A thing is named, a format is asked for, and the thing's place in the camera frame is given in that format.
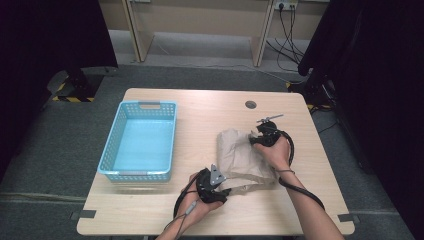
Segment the metal bracket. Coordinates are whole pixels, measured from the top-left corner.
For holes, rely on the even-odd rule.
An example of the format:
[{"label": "metal bracket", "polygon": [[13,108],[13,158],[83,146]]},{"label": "metal bracket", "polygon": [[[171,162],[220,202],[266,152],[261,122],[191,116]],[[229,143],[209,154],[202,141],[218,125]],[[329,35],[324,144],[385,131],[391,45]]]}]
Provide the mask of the metal bracket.
[{"label": "metal bracket", "polygon": [[262,118],[261,120],[258,120],[258,121],[256,121],[256,122],[257,122],[257,123],[260,123],[260,122],[262,122],[262,123],[266,123],[266,122],[269,122],[269,120],[271,120],[271,119],[273,119],[273,118],[278,118],[278,117],[282,117],[282,116],[284,116],[284,114],[279,114],[279,115],[275,115],[275,116],[272,116],[272,117]]},{"label": "metal bracket", "polygon": [[211,165],[211,180],[210,180],[210,184],[212,186],[217,185],[222,183],[223,181],[225,181],[227,178],[222,175],[221,171],[218,170],[218,168],[212,164]]}]

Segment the wristband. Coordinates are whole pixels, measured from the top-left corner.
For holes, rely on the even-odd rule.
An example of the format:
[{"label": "wristband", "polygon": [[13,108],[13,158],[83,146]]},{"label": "wristband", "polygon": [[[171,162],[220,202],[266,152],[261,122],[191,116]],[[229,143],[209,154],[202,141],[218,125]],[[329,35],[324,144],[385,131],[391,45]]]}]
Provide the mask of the wristband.
[{"label": "wristband", "polygon": [[278,179],[278,183],[280,183],[281,186],[283,186],[283,187],[289,188],[289,189],[294,190],[294,191],[299,192],[299,193],[303,193],[304,195],[312,198],[325,211],[324,204],[321,202],[321,200],[317,196],[315,196],[313,193],[309,192],[308,190],[306,190],[304,188],[300,188],[298,186],[291,185],[289,183],[286,183],[286,182],[283,181],[283,179],[281,179],[281,177]]},{"label": "wristband", "polygon": [[293,174],[296,174],[293,170],[286,169],[286,170],[275,170],[276,172],[292,172]]}]

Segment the black cable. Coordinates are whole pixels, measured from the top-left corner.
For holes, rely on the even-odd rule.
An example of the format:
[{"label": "black cable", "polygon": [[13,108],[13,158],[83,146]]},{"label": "black cable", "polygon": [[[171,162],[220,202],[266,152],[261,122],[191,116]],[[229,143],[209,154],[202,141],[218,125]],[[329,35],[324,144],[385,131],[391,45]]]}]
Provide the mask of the black cable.
[{"label": "black cable", "polygon": [[331,112],[333,111],[333,109],[331,107],[325,107],[323,105],[318,105],[318,106],[313,106],[310,110],[309,113],[311,115],[313,115],[315,112],[320,111],[320,112]]},{"label": "black cable", "polygon": [[[278,132],[278,133],[280,133],[283,137],[285,137],[286,139],[287,139],[287,141],[289,142],[289,145],[290,145],[290,154],[289,154],[289,167],[291,166],[291,164],[292,164],[292,162],[293,162],[293,157],[294,157],[294,143],[293,143],[293,139],[290,137],[290,135],[288,134],[288,133],[286,133],[286,132],[284,132],[284,131],[281,131],[281,130],[279,130],[279,129],[275,129],[275,128],[272,128],[272,127],[267,127],[267,126],[262,126],[263,128],[267,128],[267,129],[270,129],[270,130],[273,130],[273,131],[276,131],[276,132]],[[286,188],[289,188],[289,189],[291,189],[291,190],[293,190],[293,191],[296,191],[296,192],[299,192],[299,193],[302,193],[302,194],[304,194],[304,195],[306,195],[306,196],[308,196],[308,197],[310,197],[310,198],[312,198],[315,202],[317,202],[318,203],[318,205],[320,205],[321,207],[322,207],[322,209],[324,209],[325,210],[325,207],[324,207],[324,204],[322,203],[322,201],[315,195],[315,194],[313,194],[313,193],[311,193],[311,192],[309,192],[308,190],[306,190],[306,189],[304,189],[304,188],[300,188],[300,187],[297,187],[297,186],[294,186],[294,185],[291,185],[291,184],[289,184],[289,183],[286,183],[286,182],[284,182],[282,179],[281,179],[281,177],[278,179],[278,182],[282,185],[282,186],[284,186],[284,187],[286,187]]]},{"label": "black cable", "polygon": [[296,60],[294,60],[292,57],[290,57],[289,55],[287,55],[287,54],[285,54],[284,52],[282,52],[282,51],[280,51],[280,50],[278,50],[278,49],[276,49],[274,46],[272,46],[271,45],[271,43],[267,40],[266,41],[266,43],[272,48],[272,49],[274,49],[274,51],[276,51],[276,52],[278,52],[279,54],[281,54],[281,55],[283,55],[283,56],[285,56],[285,57],[287,57],[287,58],[289,58],[290,60],[292,60],[293,62],[295,62]]},{"label": "black cable", "polygon": [[297,72],[296,70],[291,70],[291,69],[286,69],[286,68],[283,68],[281,65],[280,65],[280,55],[284,55],[284,56],[286,56],[286,57],[288,57],[288,58],[290,58],[290,59],[292,59],[291,57],[289,57],[289,56],[287,56],[287,55],[285,55],[285,54],[283,54],[283,53],[279,53],[278,54],[278,56],[277,56],[277,65],[278,65],[278,67],[280,68],[280,69],[282,69],[282,70],[285,70],[285,71],[290,71],[290,72]]},{"label": "black cable", "polygon": [[[292,8],[292,11],[293,11],[293,23],[292,23],[292,28],[293,28],[293,26],[294,26],[294,23],[295,23],[295,21],[296,21],[296,9],[295,8]],[[299,48],[297,48],[296,47],[296,44],[294,44],[294,42],[293,42],[293,34],[292,34],[292,36],[291,36],[291,42],[292,42],[292,44],[293,44],[293,46],[294,46],[294,48],[296,48],[296,50],[298,51],[298,54],[299,55],[301,55],[302,57],[305,55],[302,51],[300,51],[299,50]]]},{"label": "black cable", "polygon": [[335,123],[333,123],[331,126],[329,126],[329,127],[326,127],[326,128],[324,128],[324,129],[322,129],[322,130],[319,130],[318,131],[318,134],[320,134],[320,133],[322,133],[322,132],[324,132],[324,131],[326,131],[326,130],[328,130],[328,129],[330,129],[330,128],[332,128],[332,127],[334,127],[334,126],[336,126],[337,124],[338,124],[339,122],[335,122]]},{"label": "black cable", "polygon": [[180,196],[178,196],[178,199],[177,199],[177,201],[175,202],[175,206],[174,206],[174,217],[177,215],[177,212],[178,212],[178,208],[180,208],[180,204],[181,204],[181,202],[184,200],[184,197],[185,197],[185,195],[187,195],[187,193],[189,193],[189,192],[187,192],[188,191],[188,189],[190,188],[190,186],[191,186],[191,184],[193,184],[194,183],[194,181],[196,181],[196,179],[197,178],[199,178],[199,176],[200,176],[200,172],[198,172],[194,177],[193,177],[193,179],[191,179],[191,181],[187,184],[187,186],[181,191],[181,194],[180,194]]},{"label": "black cable", "polygon": [[[283,49],[291,52],[293,54],[293,58],[289,57],[289,59],[292,60],[294,63],[299,64],[300,63],[299,56],[303,57],[304,54],[296,47],[296,45],[293,42],[293,25],[294,25],[294,22],[295,22],[295,17],[293,17],[293,7],[290,6],[290,8],[292,9],[291,10],[291,17],[290,17],[290,32],[287,34],[287,30],[286,30],[286,27],[284,25],[284,21],[283,21],[283,17],[282,17],[282,10],[280,10],[280,21],[281,21],[281,25],[283,27],[283,32],[284,32],[284,36],[286,37],[286,40],[284,41],[284,43],[282,45],[277,41],[277,39],[275,39],[275,41],[277,42],[278,45],[281,46],[281,49],[280,49],[279,52],[282,52]],[[287,49],[285,47],[286,43],[289,44],[291,50]]]},{"label": "black cable", "polygon": [[181,222],[181,225],[180,225],[180,227],[178,228],[178,232],[177,232],[177,235],[175,235],[174,240],[178,239],[178,235],[180,234],[181,228],[183,227],[183,224],[184,224],[184,221],[185,221],[185,218],[186,218],[186,217],[187,217],[187,214],[184,214],[183,221]]},{"label": "black cable", "polygon": [[320,206],[322,207],[322,209],[324,209],[324,210],[325,210],[324,204],[321,202],[321,200],[320,200],[317,196],[315,196],[313,193],[309,192],[308,190],[306,190],[306,189],[304,189],[304,188],[300,188],[300,187],[294,186],[294,185],[291,185],[291,184],[288,184],[288,183],[284,182],[284,181],[281,179],[281,177],[278,179],[278,182],[279,182],[282,186],[284,186],[284,187],[286,187],[286,188],[289,188],[289,189],[291,189],[291,190],[293,190],[293,191],[296,191],[296,192],[299,192],[299,193],[305,194],[306,196],[308,196],[308,197],[312,198],[312,199],[313,199],[316,203],[318,203],[318,205],[320,205]]},{"label": "black cable", "polygon": [[169,227],[169,225],[171,225],[173,222],[175,222],[175,221],[177,221],[178,219],[180,219],[180,218],[182,218],[182,217],[185,217],[185,216],[186,216],[186,214],[184,213],[184,214],[181,214],[180,216],[178,216],[178,217],[176,217],[176,218],[172,219],[172,221],[170,221],[168,224],[166,224],[166,226],[163,228],[163,230],[167,229],[167,228]]}]

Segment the black curtain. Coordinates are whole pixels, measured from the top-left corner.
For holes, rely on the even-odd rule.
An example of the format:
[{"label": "black curtain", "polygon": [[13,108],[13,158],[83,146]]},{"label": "black curtain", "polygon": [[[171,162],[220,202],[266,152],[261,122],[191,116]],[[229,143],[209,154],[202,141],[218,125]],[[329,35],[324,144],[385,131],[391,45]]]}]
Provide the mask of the black curtain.
[{"label": "black curtain", "polygon": [[0,179],[59,71],[117,62],[96,0],[0,1]]},{"label": "black curtain", "polygon": [[332,0],[299,64],[333,81],[350,134],[416,239],[424,238],[424,2]]}]

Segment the table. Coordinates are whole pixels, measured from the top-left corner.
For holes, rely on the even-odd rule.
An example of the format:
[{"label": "table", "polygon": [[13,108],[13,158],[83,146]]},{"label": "table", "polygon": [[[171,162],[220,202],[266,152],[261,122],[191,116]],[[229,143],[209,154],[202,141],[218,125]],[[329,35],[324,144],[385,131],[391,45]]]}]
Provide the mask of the table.
[{"label": "table", "polygon": [[[255,130],[258,119],[274,119],[295,143],[292,169],[324,203],[343,234],[354,231],[353,222],[340,222],[348,209],[301,95],[295,93],[129,89],[124,100],[175,100],[178,104],[174,164],[168,184],[135,188],[118,186],[97,173],[77,230],[83,235],[158,235],[172,220],[173,207],[188,177],[216,163],[217,135],[235,128]],[[254,101],[255,109],[245,106]],[[267,190],[230,196],[185,235],[301,235],[296,212],[287,191],[275,184]]]}]

